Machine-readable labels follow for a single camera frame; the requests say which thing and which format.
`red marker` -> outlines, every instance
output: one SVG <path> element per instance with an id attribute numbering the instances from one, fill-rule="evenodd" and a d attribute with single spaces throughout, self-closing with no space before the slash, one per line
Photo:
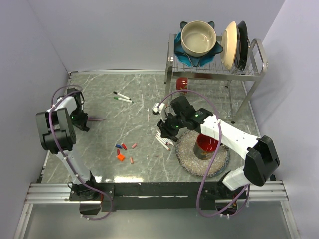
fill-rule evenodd
<path id="1" fill-rule="evenodd" d="M 123 147 L 123 149 L 127 150 L 125 144 L 122 143 L 121 146 Z"/>

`wire rack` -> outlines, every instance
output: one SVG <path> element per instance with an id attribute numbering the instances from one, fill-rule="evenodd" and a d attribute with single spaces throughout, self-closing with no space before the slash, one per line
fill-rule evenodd
<path id="1" fill-rule="evenodd" d="M 229 114 L 227 114 L 226 120 L 235 123 L 238 120 L 240 114 L 242 113 L 244 107 L 247 106 L 249 100 L 251 99 L 253 93 L 260 84 L 268 68 L 268 60 L 261 40 L 253 39 L 251 43 L 248 43 L 248 59 L 245 69 L 238 70 L 233 66 L 232 69 L 228 70 L 223 65 L 220 54 L 216 55 L 212 62 L 202 67 L 189 67 L 179 62 L 178 58 L 174 54 L 175 36 L 175 34 L 170 34 L 168 40 L 168 51 L 164 80 L 164 83 L 166 84 L 165 95 L 168 95 L 172 90 L 172 78 L 187 77 L 189 79 L 196 80 L 222 81 L 222 84 L 224 84 L 224 87 L 227 88 L 228 91 L 224 92 L 222 88 L 219 88 L 221 90 L 216 90 L 215 93 L 220 94 L 224 92 L 224 94 L 226 94 L 226 97 L 229 100 L 230 104 L 230 112 Z M 221 41 L 221 36 L 217 37 L 217 41 Z M 259 57 L 262 64 L 260 71 L 257 68 L 255 55 L 253 53 L 255 48 L 258 49 Z M 250 88 L 248 93 L 243 97 L 243 100 L 241 101 L 240 105 L 238 105 L 238 100 L 233 102 L 231 87 L 234 84 L 231 84 L 232 81 L 240 81 L 242 85 L 246 81 L 253 82 L 252 87 Z"/>
<path id="2" fill-rule="evenodd" d="M 173 71 L 174 72 L 191 72 L 191 73 L 217 73 L 217 74 L 239 74 L 239 75 L 250 75 L 253 76 L 254 70 L 251 64 L 247 64 L 244 70 L 238 70 L 235 66 L 231 70 L 228 70 L 224 64 L 221 62 L 220 54 L 214 57 L 214 60 L 202 67 L 189 67 L 181 63 L 176 55 L 174 55 L 173 61 Z"/>

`gray marble surface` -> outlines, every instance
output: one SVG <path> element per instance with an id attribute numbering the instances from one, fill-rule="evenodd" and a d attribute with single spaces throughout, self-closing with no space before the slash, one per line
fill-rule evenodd
<path id="1" fill-rule="evenodd" d="M 73 74 L 70 84 L 83 87 L 85 112 L 89 116 L 105 118 L 103 122 L 88 122 L 89 132 L 77 128 L 76 150 L 98 182 L 197 182 L 201 178 L 192 176 L 179 164 L 175 149 L 165 150 L 155 139 L 158 116 L 152 115 L 152 106 L 164 97 L 164 75 L 162 74 Z M 176 84 L 172 81 L 171 90 Z M 190 80 L 189 89 L 208 96 L 216 104 L 221 117 L 230 115 L 228 89 L 224 82 Z M 245 97 L 240 82 L 230 85 L 232 105 L 237 110 Z M 133 104 L 114 100 L 113 91 L 121 92 L 134 101 Z M 212 110 L 204 99 L 188 93 L 188 100 L 195 109 Z M 257 135 L 252 113 L 247 106 L 239 121 L 238 129 Z M 128 150 L 121 150 L 126 157 L 123 162 L 116 158 L 115 144 L 124 143 Z M 244 161 L 230 151 L 230 162 L 225 172 L 242 166 Z M 223 173 L 208 181 L 216 181 Z M 49 155 L 43 183 L 66 183 L 70 175 L 55 155 Z"/>

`white marker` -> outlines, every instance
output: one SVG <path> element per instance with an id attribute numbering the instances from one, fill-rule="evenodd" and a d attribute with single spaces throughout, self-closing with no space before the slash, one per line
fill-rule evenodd
<path id="1" fill-rule="evenodd" d="M 157 132 L 157 135 L 160 137 L 160 138 L 162 138 L 161 136 L 160 136 L 160 132 L 159 131 L 157 131 L 156 130 L 156 132 Z M 169 144 L 171 144 L 171 145 L 174 145 L 174 143 L 170 140 L 170 139 L 168 139 L 168 138 L 162 138 L 164 141 L 166 141 L 167 143 L 169 143 Z"/>
<path id="2" fill-rule="evenodd" d="M 163 138 L 159 137 L 158 135 L 155 135 L 155 137 L 157 137 L 163 144 L 167 145 L 166 141 Z"/>
<path id="3" fill-rule="evenodd" d="M 159 133 L 157 133 L 156 136 L 158 136 L 161 140 L 163 140 L 165 144 L 170 145 L 170 143 L 167 140 L 167 138 L 162 138 Z"/>
<path id="4" fill-rule="evenodd" d="M 155 136 L 155 139 L 156 139 L 161 145 L 163 145 L 164 148 L 166 148 L 168 151 L 170 151 L 170 148 L 167 147 L 162 141 L 160 141 L 159 138 L 157 138 L 157 137 Z"/>
<path id="5" fill-rule="evenodd" d="M 130 101 L 130 100 L 127 100 L 127 99 L 123 99 L 123 98 L 119 98 L 117 96 L 114 96 L 113 97 L 115 100 L 119 100 L 119 101 L 125 101 L 125 102 L 129 102 L 129 103 L 134 103 L 134 101 Z"/>
<path id="6" fill-rule="evenodd" d="M 114 93 L 115 95 L 118 95 L 118 96 L 120 96 L 120 97 L 123 97 L 124 99 L 132 100 L 130 97 L 127 97 L 127 96 L 125 96 L 125 95 L 122 95 L 122 94 L 120 94 L 120 93 L 117 93 L 116 91 L 113 91 L 113 93 Z"/>

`ceramic bowl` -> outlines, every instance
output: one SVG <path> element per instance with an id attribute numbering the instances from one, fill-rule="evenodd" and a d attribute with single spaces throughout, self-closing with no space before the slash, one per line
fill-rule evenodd
<path id="1" fill-rule="evenodd" d="M 190 56 L 207 54 L 216 43 L 214 28 L 203 21 L 192 21 L 181 31 L 181 45 Z"/>

